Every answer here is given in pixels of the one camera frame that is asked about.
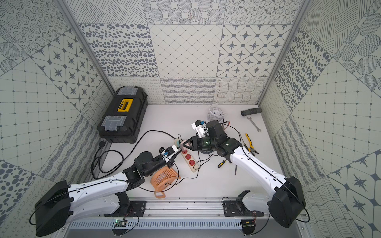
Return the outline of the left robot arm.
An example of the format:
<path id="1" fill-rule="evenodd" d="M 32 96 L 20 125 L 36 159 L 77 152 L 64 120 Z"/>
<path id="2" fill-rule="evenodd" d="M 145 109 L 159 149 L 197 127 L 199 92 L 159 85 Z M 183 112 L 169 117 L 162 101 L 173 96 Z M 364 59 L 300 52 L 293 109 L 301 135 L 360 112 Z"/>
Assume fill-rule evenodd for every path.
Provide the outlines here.
<path id="1" fill-rule="evenodd" d="M 149 151 L 139 154 L 122 172 L 86 183 L 54 184 L 34 205 L 36 236 L 50 235 L 67 223 L 93 215 L 121 216 L 131 202 L 127 191 L 140 188 L 145 178 L 162 168 L 171 168 L 180 149 L 167 148 L 153 157 Z"/>

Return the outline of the beige red power strip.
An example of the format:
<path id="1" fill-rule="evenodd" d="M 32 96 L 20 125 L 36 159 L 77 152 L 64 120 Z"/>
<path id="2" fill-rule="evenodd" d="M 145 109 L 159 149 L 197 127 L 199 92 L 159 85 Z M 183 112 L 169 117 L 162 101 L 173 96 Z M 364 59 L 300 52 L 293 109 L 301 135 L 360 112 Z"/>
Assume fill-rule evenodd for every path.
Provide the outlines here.
<path id="1" fill-rule="evenodd" d="M 190 170 L 195 173 L 197 171 L 196 167 L 196 161 L 192 154 L 190 153 L 190 150 L 182 150 L 181 155 L 183 156 L 186 164 L 189 166 Z"/>

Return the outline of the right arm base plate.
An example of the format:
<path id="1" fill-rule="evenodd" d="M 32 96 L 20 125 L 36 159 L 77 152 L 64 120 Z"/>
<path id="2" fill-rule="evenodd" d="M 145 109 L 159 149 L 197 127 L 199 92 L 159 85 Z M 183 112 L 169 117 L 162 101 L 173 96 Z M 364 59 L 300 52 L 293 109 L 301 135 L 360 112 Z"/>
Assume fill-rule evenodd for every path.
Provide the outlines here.
<path id="1" fill-rule="evenodd" d="M 254 211 L 249 211 L 242 202 L 223 200 L 222 206 L 225 217 L 253 217 Z"/>

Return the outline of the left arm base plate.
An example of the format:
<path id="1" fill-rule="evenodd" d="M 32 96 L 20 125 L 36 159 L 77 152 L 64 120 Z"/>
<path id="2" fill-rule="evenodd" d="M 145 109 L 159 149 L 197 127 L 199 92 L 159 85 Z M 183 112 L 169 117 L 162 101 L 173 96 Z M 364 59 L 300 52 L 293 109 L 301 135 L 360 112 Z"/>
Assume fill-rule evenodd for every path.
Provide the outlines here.
<path id="1" fill-rule="evenodd" d="M 104 217 L 143 217 L 146 204 L 147 201 L 144 200 L 130 201 L 129 205 L 120 205 L 114 213 L 104 214 Z"/>

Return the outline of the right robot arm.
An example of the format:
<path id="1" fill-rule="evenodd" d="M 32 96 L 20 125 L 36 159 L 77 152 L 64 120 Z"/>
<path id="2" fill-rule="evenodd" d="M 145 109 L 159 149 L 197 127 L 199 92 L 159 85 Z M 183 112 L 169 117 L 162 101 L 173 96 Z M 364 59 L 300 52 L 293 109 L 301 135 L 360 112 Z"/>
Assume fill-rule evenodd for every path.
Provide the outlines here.
<path id="1" fill-rule="evenodd" d="M 266 195 L 246 192 L 242 199 L 246 209 L 267 213 L 285 228 L 297 220 L 306 202 L 296 177 L 286 177 L 258 160 L 240 141 L 229 137 L 219 121 L 197 120 L 191 126 L 197 134 L 184 141 L 183 147 L 192 151 L 216 151 L 249 173 L 267 192 Z"/>

